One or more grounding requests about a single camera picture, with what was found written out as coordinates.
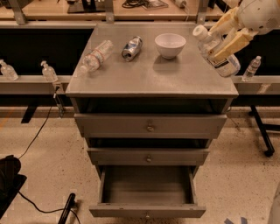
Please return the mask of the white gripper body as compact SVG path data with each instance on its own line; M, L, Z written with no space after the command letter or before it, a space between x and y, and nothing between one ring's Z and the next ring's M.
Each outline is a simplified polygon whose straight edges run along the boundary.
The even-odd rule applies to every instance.
M280 0L241 0L236 16L239 32L265 35L280 27Z

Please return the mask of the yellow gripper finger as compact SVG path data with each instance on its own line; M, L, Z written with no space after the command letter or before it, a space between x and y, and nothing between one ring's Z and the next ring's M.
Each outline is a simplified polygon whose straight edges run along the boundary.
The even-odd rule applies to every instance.
M240 25L237 17L238 8L234 7L227 11L209 30L210 33L219 33L220 35L229 34L232 30L239 30Z
M247 28L242 28L239 31L232 29L213 58L216 61L224 60L228 56L246 47L253 38L254 32Z

